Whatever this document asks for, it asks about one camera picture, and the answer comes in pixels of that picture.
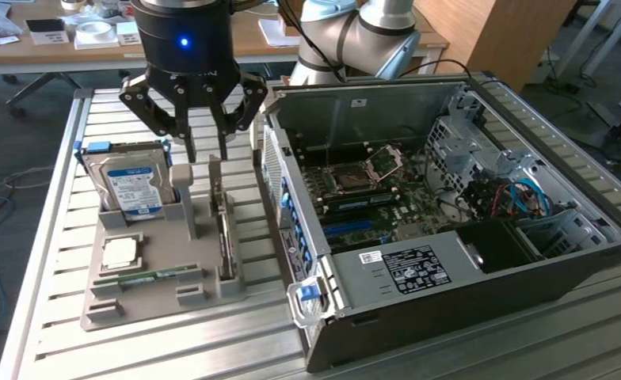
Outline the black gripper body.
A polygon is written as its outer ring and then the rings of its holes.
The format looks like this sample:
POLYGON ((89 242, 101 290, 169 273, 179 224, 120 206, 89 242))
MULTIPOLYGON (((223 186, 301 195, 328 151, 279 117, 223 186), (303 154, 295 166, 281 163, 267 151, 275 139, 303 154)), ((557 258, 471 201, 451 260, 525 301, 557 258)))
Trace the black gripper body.
POLYGON ((147 81, 176 102, 185 86, 188 106, 208 106, 205 86, 223 102, 241 80, 233 56, 232 2, 133 1, 148 62, 147 81))

